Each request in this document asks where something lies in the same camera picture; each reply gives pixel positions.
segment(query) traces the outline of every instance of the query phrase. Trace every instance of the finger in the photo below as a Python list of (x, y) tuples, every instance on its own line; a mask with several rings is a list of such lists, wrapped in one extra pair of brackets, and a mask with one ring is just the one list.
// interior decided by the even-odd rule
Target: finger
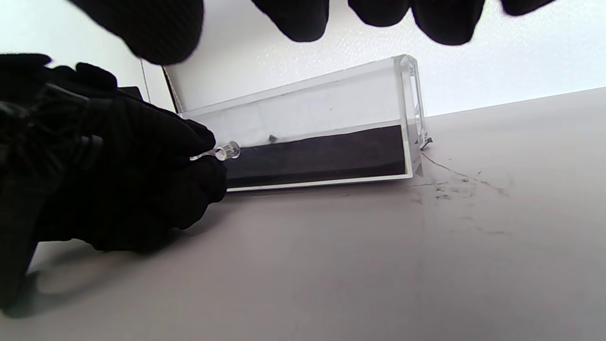
[(185, 120), (185, 123), (188, 127), (192, 128), (202, 140), (204, 140), (204, 143), (206, 146), (208, 146), (208, 149), (205, 151), (211, 150), (215, 147), (216, 140), (212, 131), (196, 121)]
[(432, 40), (462, 45), (471, 40), (484, 0), (412, 0), (417, 26)]
[(509, 15), (524, 15), (554, 0), (501, 0), (503, 9)]
[(227, 191), (227, 169), (213, 156), (201, 157), (187, 168), (172, 173), (171, 177), (196, 183), (208, 196), (209, 203), (221, 201)]
[(349, 7), (365, 24), (386, 27), (404, 18), (410, 0), (349, 0)]
[(208, 196), (194, 181), (177, 181), (153, 200), (152, 208), (168, 227), (184, 230), (202, 218), (208, 204)]
[(111, 72), (100, 67), (79, 62), (76, 64), (78, 79), (86, 86), (95, 89), (113, 92), (118, 88), (118, 80)]
[(328, 0), (253, 0), (278, 29), (297, 42), (316, 41), (326, 31)]
[(70, 0), (150, 63), (182, 62), (202, 34), (202, 0)]
[(214, 141), (202, 138), (176, 115), (166, 113), (131, 98), (121, 98), (130, 127), (143, 144), (161, 146), (174, 156), (191, 157), (215, 146)]

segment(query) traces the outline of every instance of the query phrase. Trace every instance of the white wall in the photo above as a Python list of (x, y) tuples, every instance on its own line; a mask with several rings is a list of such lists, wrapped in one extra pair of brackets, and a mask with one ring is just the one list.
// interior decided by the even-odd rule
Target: white wall
[(0, 32), (0, 53), (45, 53), (53, 65), (97, 65), (116, 75), (119, 86), (138, 86), (144, 100), (174, 111), (162, 69), (145, 65), (148, 91), (140, 60), (67, 0), (0, 0)]
[(400, 54), (419, 61), (428, 116), (606, 86), (606, 1), (557, 0), (521, 18), (487, 0), (471, 43), (440, 46), (416, 28), (363, 25), (332, 0), (328, 29), (289, 41), (249, 0), (206, 0), (198, 51), (169, 68), (185, 110)]

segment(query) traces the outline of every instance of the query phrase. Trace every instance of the textured fabric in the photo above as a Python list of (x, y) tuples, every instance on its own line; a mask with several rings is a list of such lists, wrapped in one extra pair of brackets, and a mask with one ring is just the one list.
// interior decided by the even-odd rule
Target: textured fabric
[[(202, 0), (70, 1), (120, 36), (135, 55), (154, 64), (184, 61), (201, 36)], [(252, 1), (293, 41), (315, 41), (324, 34), (328, 0)], [(501, 1), (509, 15), (524, 15), (554, 0)], [(473, 36), (484, 0), (349, 0), (349, 5), (362, 21), (378, 27), (399, 23), (411, 7), (427, 36), (440, 44), (461, 45)]]

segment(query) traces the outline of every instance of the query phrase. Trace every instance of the transparent container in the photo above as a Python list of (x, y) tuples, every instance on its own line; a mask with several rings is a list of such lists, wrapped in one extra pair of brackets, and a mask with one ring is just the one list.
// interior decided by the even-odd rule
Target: transparent container
[(223, 146), (228, 191), (411, 178), (431, 141), (416, 60), (371, 62), (182, 113)]

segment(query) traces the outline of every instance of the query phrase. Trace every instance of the scratch mark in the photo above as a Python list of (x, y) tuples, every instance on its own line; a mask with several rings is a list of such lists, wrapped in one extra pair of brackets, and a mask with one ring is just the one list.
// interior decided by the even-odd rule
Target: scratch mark
[(427, 159), (427, 161), (429, 161), (429, 162), (431, 162), (431, 163), (435, 164), (436, 166), (438, 166), (438, 167), (440, 167), (440, 168), (442, 168), (442, 169), (445, 169), (445, 170), (447, 170), (447, 171), (449, 171), (449, 172), (451, 172), (451, 173), (453, 173), (453, 174), (456, 174), (456, 175), (458, 175), (458, 176), (462, 177), (463, 179), (461, 179), (461, 181), (463, 181), (464, 183), (468, 183), (468, 182), (469, 182), (469, 180), (471, 179), (471, 180), (473, 180), (473, 181), (475, 181), (475, 182), (481, 183), (481, 184), (483, 184), (483, 185), (486, 185), (487, 187), (490, 187), (490, 188), (494, 189), (494, 190), (495, 190), (495, 191), (497, 191), (497, 193), (498, 193), (500, 196), (502, 196), (502, 197), (507, 197), (507, 196), (508, 196), (508, 193), (505, 191), (505, 189), (504, 189), (504, 188), (499, 188), (499, 187), (493, 186), (492, 184), (490, 184), (490, 183), (489, 183), (489, 182), (487, 182), (487, 181), (484, 181), (484, 180), (478, 180), (478, 179), (476, 179), (476, 178), (473, 178), (473, 177), (468, 176), (467, 174), (459, 173), (459, 172), (457, 172), (456, 170), (450, 169), (450, 168), (448, 168), (447, 166), (444, 166), (443, 164), (438, 163), (438, 162), (437, 162), (437, 161), (435, 161), (434, 159), (432, 159), (432, 158), (428, 157), (428, 156), (427, 156), (425, 153), (421, 153), (421, 155), (423, 155), (423, 156), (424, 156), (424, 157)]
[(448, 182), (443, 182), (443, 183), (422, 183), (422, 184), (414, 184), (410, 187), (422, 187), (422, 186), (434, 186), (437, 184), (448, 184)]

